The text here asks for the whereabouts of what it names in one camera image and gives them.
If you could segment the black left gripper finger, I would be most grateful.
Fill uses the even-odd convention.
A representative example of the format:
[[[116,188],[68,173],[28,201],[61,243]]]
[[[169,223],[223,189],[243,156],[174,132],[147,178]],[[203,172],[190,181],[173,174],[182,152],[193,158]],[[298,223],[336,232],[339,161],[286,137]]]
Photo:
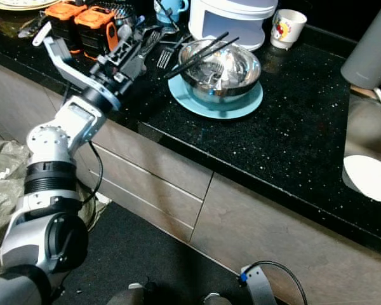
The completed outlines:
[[[152,30],[142,41],[141,49],[138,52],[138,57],[141,59],[147,58],[147,55],[152,51],[153,47],[159,42],[159,31]]]
[[[134,26],[122,25],[118,30],[118,55],[132,55],[139,47],[139,31]]]

